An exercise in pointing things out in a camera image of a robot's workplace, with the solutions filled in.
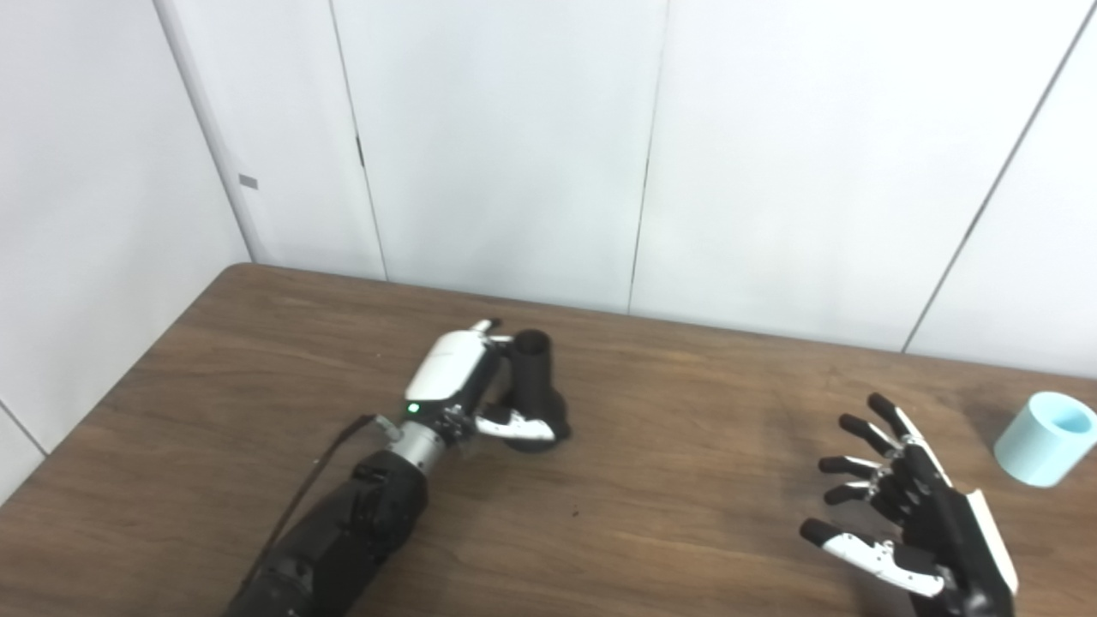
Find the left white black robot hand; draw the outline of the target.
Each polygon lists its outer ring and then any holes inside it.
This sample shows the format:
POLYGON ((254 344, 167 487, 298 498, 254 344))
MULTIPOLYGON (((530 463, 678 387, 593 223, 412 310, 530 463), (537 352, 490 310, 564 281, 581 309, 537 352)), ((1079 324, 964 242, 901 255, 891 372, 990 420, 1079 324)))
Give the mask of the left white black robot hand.
POLYGON ((480 319, 436 339, 406 389, 404 433, 416 424, 446 446, 487 436, 531 453, 572 437, 551 337, 538 329, 494 335, 500 323, 480 319))

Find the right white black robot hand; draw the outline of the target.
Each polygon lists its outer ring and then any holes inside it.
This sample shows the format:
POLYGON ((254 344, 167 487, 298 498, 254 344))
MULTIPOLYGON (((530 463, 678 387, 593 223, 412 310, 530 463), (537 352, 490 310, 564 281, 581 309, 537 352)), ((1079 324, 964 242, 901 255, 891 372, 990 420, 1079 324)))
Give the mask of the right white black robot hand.
POLYGON ((895 540, 808 518, 800 535, 823 552, 908 594, 917 616, 1014 616, 1019 577, 985 495, 962 492, 904 410, 874 392, 878 420, 842 414, 842 431, 880 457, 823 457, 819 471, 847 474, 830 506, 860 501, 897 527, 895 540))

